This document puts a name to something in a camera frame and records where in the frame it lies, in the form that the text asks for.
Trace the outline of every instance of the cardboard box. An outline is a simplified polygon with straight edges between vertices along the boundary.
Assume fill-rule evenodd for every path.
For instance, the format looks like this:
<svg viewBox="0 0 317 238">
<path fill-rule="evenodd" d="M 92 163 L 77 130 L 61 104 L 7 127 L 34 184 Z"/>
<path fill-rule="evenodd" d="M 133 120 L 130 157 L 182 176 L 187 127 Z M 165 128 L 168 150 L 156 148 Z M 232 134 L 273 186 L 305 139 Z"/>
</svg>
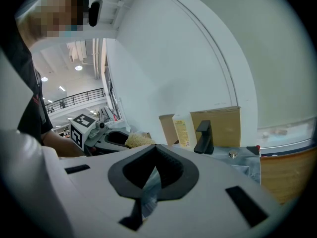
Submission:
<svg viewBox="0 0 317 238">
<path fill-rule="evenodd" d="M 173 115 L 159 117 L 168 145 L 173 145 L 178 141 L 172 120 Z M 212 138 L 215 146 L 240 146 L 240 107 L 191 112 L 191 116 L 195 130 L 201 121 L 211 121 Z M 200 137 L 201 133 L 196 132 L 197 141 Z"/>
</svg>

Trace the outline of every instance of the person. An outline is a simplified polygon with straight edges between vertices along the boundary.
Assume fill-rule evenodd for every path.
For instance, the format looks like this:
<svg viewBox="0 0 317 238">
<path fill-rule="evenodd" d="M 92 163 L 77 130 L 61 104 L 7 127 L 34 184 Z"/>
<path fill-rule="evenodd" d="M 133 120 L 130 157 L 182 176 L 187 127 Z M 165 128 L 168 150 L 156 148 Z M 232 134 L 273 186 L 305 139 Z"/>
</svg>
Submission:
<svg viewBox="0 0 317 238">
<path fill-rule="evenodd" d="M 1 40 L 4 54 L 33 91 L 18 130 L 52 147 L 59 157 L 78 157 L 84 153 L 71 139 L 52 131 L 43 101 L 41 76 L 33 66 L 30 48 L 46 37 L 58 37 L 60 31 L 80 30 L 88 6 L 89 0 L 38 0 L 20 17 L 6 20 L 9 32 Z"/>
</svg>

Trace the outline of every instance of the black faucet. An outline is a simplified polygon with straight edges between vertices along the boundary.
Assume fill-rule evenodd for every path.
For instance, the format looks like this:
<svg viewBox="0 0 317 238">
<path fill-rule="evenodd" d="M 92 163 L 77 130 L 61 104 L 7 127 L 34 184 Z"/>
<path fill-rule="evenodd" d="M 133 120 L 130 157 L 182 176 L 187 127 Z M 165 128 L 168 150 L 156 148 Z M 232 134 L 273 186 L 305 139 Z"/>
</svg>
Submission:
<svg viewBox="0 0 317 238">
<path fill-rule="evenodd" d="M 195 153 L 213 153 L 213 140 L 212 140 L 212 131 L 210 120 L 201 121 L 196 131 L 202 133 L 201 138 L 199 139 L 197 145 L 194 148 Z"/>
</svg>

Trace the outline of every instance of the white wall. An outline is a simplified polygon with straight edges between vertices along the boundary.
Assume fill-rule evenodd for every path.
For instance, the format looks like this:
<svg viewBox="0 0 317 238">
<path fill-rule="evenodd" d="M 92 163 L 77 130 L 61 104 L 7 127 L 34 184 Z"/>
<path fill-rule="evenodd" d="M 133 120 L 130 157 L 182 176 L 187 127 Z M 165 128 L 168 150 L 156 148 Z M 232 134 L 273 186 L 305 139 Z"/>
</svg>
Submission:
<svg viewBox="0 0 317 238">
<path fill-rule="evenodd" d="M 79 78 L 67 81 L 65 90 L 67 92 L 67 96 L 71 96 L 103 87 L 104 86 L 101 79 L 96 80 L 94 78 Z"/>
<path fill-rule="evenodd" d="M 166 143 L 160 115 L 232 105 L 211 46 L 171 0 L 135 0 L 106 48 L 129 124 L 158 143 Z"/>
<path fill-rule="evenodd" d="M 258 126 L 317 116 L 317 64 L 311 42 L 285 0 L 201 0 L 233 33 L 258 99 Z"/>
</svg>

